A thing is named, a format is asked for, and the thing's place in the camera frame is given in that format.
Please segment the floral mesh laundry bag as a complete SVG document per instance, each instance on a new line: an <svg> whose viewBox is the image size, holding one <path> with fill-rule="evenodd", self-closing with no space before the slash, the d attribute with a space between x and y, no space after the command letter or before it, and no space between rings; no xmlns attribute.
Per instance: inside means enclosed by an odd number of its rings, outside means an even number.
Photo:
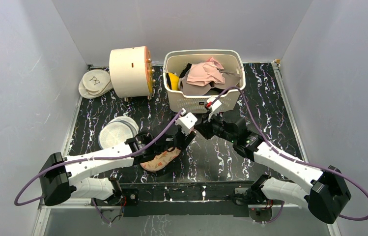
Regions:
<svg viewBox="0 0 368 236"><path fill-rule="evenodd" d="M180 149L168 149L163 153L156 155L153 160L140 163L140 166L148 172L157 172L165 168L171 161L173 161L181 153Z"/></svg>

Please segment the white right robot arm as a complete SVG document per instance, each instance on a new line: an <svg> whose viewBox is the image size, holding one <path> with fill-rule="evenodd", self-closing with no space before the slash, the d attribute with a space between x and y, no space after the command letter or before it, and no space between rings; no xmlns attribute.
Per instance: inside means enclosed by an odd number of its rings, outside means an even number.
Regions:
<svg viewBox="0 0 368 236"><path fill-rule="evenodd" d="M287 180L261 175L251 187L235 188L233 198L238 205L263 204L269 200L284 201L306 207L320 221L333 224L351 199L345 180L334 174L340 171L329 166L322 171L302 165L300 159L283 158L273 151L253 125L245 121L226 121L220 117L204 118L195 125L204 138L213 136L233 144L233 149L244 158L280 173Z"/></svg>

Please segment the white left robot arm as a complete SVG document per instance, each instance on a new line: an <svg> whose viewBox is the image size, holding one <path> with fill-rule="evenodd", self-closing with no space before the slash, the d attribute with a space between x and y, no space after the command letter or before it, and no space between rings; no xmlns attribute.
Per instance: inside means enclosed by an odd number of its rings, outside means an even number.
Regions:
<svg viewBox="0 0 368 236"><path fill-rule="evenodd" d="M73 197L96 198L116 205L123 193L115 180L93 178L93 175L140 165L166 151L183 150L195 136L193 127L173 124L156 136L141 132L113 147L91 153L77 156L53 153L39 172L44 204L56 206Z"/></svg>

